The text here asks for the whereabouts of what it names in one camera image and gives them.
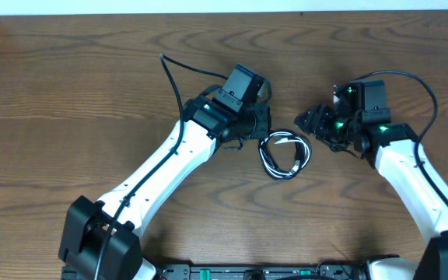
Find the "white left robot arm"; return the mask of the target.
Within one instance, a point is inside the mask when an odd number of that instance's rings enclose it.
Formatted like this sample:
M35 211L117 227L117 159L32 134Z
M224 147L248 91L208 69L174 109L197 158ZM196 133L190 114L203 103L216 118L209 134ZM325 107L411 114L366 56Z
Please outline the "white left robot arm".
M64 279L153 279L156 266L140 239L177 187L221 146L263 139L271 127L266 101L201 94L181 108L161 146L124 182L91 201L81 195L66 212L58 257Z

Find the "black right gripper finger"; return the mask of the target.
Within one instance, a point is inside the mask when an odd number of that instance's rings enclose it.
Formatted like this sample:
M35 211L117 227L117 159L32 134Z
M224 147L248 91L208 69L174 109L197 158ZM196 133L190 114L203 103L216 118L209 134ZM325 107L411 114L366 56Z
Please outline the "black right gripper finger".
M313 105L307 112L303 114L303 119L305 121L312 121L316 117L322 117L325 110L325 106L323 104Z
M294 124L304 133L314 135L317 128L318 113L304 112L295 117Z

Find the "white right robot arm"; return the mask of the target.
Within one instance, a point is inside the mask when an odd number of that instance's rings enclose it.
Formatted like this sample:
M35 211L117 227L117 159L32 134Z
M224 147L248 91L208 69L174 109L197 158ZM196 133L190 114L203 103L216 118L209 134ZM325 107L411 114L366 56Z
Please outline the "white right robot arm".
M392 123L387 108L331 109L315 105L294 123L334 152L353 146L403 201L426 245L420 261L369 260L360 278L448 279L448 186L429 162L417 135Z

